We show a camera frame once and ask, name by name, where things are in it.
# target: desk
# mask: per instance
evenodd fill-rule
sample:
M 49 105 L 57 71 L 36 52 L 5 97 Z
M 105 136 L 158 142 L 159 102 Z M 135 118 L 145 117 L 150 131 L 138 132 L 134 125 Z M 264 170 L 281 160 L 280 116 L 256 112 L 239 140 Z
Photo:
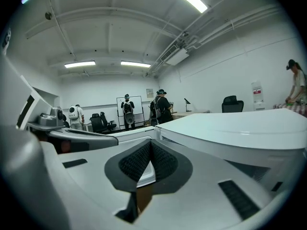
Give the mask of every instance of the desk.
M 299 104 L 293 104 L 293 105 L 287 105 L 287 104 L 276 104 L 273 106 L 273 109 L 280 109 L 280 108 L 286 108 L 288 110 L 294 111 L 298 114 L 301 114 L 305 117 L 307 117 L 307 105 L 299 105 Z
M 188 115 L 191 115 L 191 114 L 194 114 L 194 113 L 210 113 L 209 110 L 203 110 L 203 111 L 193 111 L 193 112 L 185 112 L 185 113 L 173 113 L 173 119 L 176 120 L 176 119 L 179 119 L 179 118 L 182 118 L 182 117 L 186 117 Z
M 90 125 L 92 125 L 92 122 L 89 122 L 88 124 L 83 124 L 83 127 L 85 127 L 85 129 L 86 129 L 87 132 L 89 132 L 89 131 L 88 131 L 88 127 L 89 127 Z

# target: woman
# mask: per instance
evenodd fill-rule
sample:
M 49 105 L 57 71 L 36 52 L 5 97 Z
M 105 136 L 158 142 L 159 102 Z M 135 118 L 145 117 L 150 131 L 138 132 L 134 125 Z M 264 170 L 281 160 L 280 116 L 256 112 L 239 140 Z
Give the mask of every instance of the woman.
M 306 101 L 306 81 L 305 75 L 301 67 L 294 60 L 289 60 L 287 70 L 291 69 L 293 72 L 293 86 L 290 95 L 287 97 L 287 103 L 294 103 L 297 100 L 303 99 Z

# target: dark slot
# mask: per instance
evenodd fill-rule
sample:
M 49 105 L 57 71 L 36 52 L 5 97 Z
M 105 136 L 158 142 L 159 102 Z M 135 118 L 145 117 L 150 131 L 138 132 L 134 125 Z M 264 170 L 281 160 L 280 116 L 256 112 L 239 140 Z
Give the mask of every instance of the dark slot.
M 32 103 L 34 102 L 34 98 L 30 95 L 28 100 L 27 100 L 27 104 L 25 105 L 23 111 L 21 112 L 21 114 L 19 115 L 18 121 L 17 121 L 17 127 L 20 128 L 21 124 L 24 121 L 24 117 L 27 114 L 27 112 L 29 111 Z
M 78 166 L 78 165 L 81 165 L 81 164 L 84 164 L 84 163 L 87 163 L 87 161 L 85 159 L 78 159 L 78 160 L 74 160 L 74 161 L 64 162 L 63 165 L 67 169 L 67 168 Z
M 127 208 L 119 211 L 116 216 L 127 222 L 133 223 L 139 216 L 136 200 L 136 193 L 131 193 Z
M 221 182 L 219 186 L 243 220 L 259 211 L 258 206 L 232 180 Z
M 273 187 L 273 189 L 271 190 L 272 192 L 277 192 L 277 190 L 280 188 L 280 186 L 282 185 L 282 182 L 278 182 L 275 184 L 275 186 Z
M 80 152 L 80 151 L 89 151 L 90 144 L 87 142 L 72 142 L 71 143 L 71 152 Z

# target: office chair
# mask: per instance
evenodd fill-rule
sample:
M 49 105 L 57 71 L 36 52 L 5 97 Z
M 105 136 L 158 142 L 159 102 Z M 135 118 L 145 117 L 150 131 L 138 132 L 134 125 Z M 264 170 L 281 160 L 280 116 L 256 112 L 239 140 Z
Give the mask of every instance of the office chair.
M 103 131 L 107 130 L 107 128 L 103 126 L 98 113 L 92 114 L 90 120 L 92 122 L 93 132 L 102 133 Z
M 222 113 L 241 113 L 244 102 L 237 101 L 235 95 L 227 96 L 222 103 Z
M 67 120 L 67 118 L 66 118 L 66 116 L 63 114 L 64 125 L 65 125 L 66 128 L 70 128 L 69 123 L 68 123 L 66 120 Z
M 114 129 L 116 127 L 116 124 L 113 124 L 114 120 L 108 122 L 106 120 L 106 116 L 105 116 L 105 113 L 104 112 L 101 112 L 100 113 L 100 118 L 103 122 L 103 126 L 108 129 L 109 131 L 111 131 L 112 129 Z

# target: cap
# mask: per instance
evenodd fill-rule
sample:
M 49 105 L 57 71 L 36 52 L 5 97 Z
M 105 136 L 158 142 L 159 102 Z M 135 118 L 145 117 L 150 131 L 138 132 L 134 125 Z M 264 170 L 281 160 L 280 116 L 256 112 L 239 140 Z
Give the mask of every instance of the cap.
M 289 60 L 288 66 L 286 66 L 286 69 L 289 70 L 295 65 L 295 61 L 293 59 Z
M 157 94 L 167 94 L 163 89 L 157 91 Z

